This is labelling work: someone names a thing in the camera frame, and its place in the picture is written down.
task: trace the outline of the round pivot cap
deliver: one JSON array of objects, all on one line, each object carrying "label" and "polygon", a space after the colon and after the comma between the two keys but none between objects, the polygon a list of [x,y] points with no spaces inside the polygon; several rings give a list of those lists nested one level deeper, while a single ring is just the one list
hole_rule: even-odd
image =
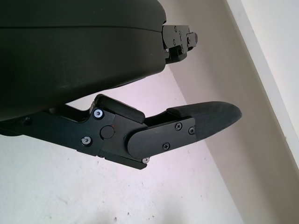
[{"label": "round pivot cap", "polygon": [[101,130],[101,136],[104,139],[110,139],[114,135],[114,129],[111,126],[105,126]]}]

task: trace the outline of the white wall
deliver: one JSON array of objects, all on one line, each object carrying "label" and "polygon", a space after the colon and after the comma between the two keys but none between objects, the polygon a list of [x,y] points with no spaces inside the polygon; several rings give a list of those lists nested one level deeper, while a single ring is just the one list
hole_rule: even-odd
[{"label": "white wall", "polygon": [[[185,104],[169,67],[103,93],[146,116]],[[0,153],[2,224],[243,224],[204,141],[141,171],[25,136],[0,136]]]},{"label": "white wall", "polygon": [[188,24],[198,46],[171,70],[187,101],[222,100],[243,117],[206,139],[246,224],[297,224],[299,178],[290,149],[226,1],[161,0],[169,24]]},{"label": "white wall", "polygon": [[292,155],[299,165],[297,1],[227,0]]},{"label": "white wall", "polygon": [[299,136],[299,1],[242,3]]}]

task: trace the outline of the metal bracket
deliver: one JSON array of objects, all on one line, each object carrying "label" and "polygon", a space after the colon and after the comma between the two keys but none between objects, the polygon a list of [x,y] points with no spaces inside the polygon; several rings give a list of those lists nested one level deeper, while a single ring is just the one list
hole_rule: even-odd
[{"label": "metal bracket", "polygon": [[189,26],[163,26],[162,30],[166,63],[184,60],[187,52],[196,47],[198,37],[191,33]]},{"label": "metal bracket", "polygon": [[206,102],[169,108],[145,118],[135,108],[98,95],[89,110],[62,105],[2,121],[0,133],[27,135],[143,169],[151,156],[205,139],[241,116],[234,105]]},{"label": "metal bracket", "polygon": [[136,159],[151,157],[196,142],[195,119],[187,118],[139,131],[129,139],[128,152]]}]

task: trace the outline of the hex screw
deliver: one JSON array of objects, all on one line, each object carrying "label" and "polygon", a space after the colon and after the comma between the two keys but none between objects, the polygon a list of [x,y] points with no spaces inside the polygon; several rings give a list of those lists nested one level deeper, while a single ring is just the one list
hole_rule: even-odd
[{"label": "hex screw", "polygon": [[144,158],[144,159],[142,160],[142,162],[143,162],[144,164],[149,163],[149,161],[150,161],[150,158]]},{"label": "hex screw", "polygon": [[195,128],[194,127],[189,128],[189,134],[195,134]]},{"label": "hex screw", "polygon": [[89,146],[92,143],[92,139],[90,137],[88,137],[88,136],[83,137],[81,139],[81,143],[82,143],[83,146]]},{"label": "hex screw", "polygon": [[96,118],[96,119],[100,119],[102,118],[104,115],[103,111],[100,110],[100,109],[96,109],[94,112],[93,112],[93,116]]}]

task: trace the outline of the silver screw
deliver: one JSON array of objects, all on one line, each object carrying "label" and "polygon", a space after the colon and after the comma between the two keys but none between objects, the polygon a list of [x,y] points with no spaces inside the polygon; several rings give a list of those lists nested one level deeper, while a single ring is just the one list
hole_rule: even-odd
[{"label": "silver screw", "polygon": [[101,118],[101,117],[103,117],[103,111],[100,109],[97,109],[93,112],[93,115],[95,118]]},{"label": "silver screw", "polygon": [[150,158],[145,158],[145,159],[142,160],[142,162],[143,162],[144,164],[149,163],[149,161],[150,161]]},{"label": "silver screw", "polygon": [[81,139],[81,142],[82,142],[83,145],[88,146],[88,145],[91,144],[92,139],[91,139],[90,137],[83,137],[83,138]]}]

